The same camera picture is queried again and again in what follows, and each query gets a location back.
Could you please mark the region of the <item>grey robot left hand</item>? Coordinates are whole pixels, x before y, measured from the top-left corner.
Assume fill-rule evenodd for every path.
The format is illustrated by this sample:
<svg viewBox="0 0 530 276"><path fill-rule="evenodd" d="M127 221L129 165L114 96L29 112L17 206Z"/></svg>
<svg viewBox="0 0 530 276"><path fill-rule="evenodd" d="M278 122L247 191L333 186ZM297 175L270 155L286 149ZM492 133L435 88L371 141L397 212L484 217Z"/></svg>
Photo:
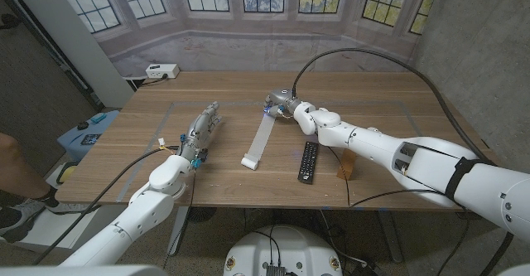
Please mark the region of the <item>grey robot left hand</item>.
<svg viewBox="0 0 530 276"><path fill-rule="evenodd" d="M218 116L219 103L217 101L210 104L205 110L190 124L187 133L181 135L181 147L178 154L186 160L192 162L198 157L200 151L209 145L210 135L215 125L221 120Z"/></svg>

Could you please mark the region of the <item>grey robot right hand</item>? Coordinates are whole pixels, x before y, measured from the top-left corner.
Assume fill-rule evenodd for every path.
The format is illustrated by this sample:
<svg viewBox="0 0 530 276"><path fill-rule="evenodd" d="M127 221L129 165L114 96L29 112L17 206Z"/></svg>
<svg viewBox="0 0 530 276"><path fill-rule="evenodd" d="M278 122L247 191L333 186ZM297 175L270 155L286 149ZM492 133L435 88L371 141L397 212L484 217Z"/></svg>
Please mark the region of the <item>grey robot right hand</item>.
<svg viewBox="0 0 530 276"><path fill-rule="evenodd" d="M273 117L290 117L294 114L296 107L300 103L301 101L293 95L292 90L273 90L265 98L263 104L263 111L265 114L268 114Z"/></svg>

